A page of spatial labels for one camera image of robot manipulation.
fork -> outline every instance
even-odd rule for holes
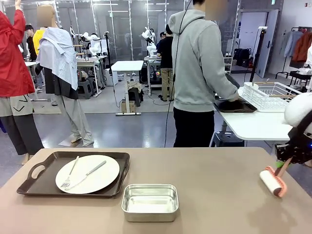
[[[70,186],[70,175],[71,175],[71,173],[73,172],[75,166],[77,165],[78,159],[79,159],[79,156],[76,157],[75,163],[74,163],[74,165],[73,165],[73,167],[72,167],[72,169],[71,169],[71,171],[70,171],[70,173],[69,173],[67,179],[66,179],[66,180],[62,183],[62,185],[60,186],[61,188],[67,188],[68,186]]]

white wire basket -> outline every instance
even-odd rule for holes
[[[245,82],[240,96],[260,112],[284,112],[301,92],[279,82]]]

black t-shirt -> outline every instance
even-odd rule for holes
[[[32,37],[27,38],[26,42],[28,44],[28,50],[29,50],[29,53],[30,53],[31,61],[36,61],[37,54],[36,54],[36,51],[35,51],[33,38]]]
[[[157,53],[161,54],[161,68],[172,68],[171,47],[174,37],[166,37],[159,42]]]

yellow shirt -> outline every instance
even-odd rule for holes
[[[39,47],[40,47],[39,41],[43,37],[44,32],[45,30],[39,29],[35,32],[34,37],[33,37],[34,47],[35,47],[35,51],[37,55],[39,54]]]

black pants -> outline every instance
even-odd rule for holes
[[[214,111],[187,112],[174,108],[174,147],[209,147],[215,131]]]
[[[43,145],[32,114],[24,116],[5,116],[1,121],[18,155],[36,154]]]

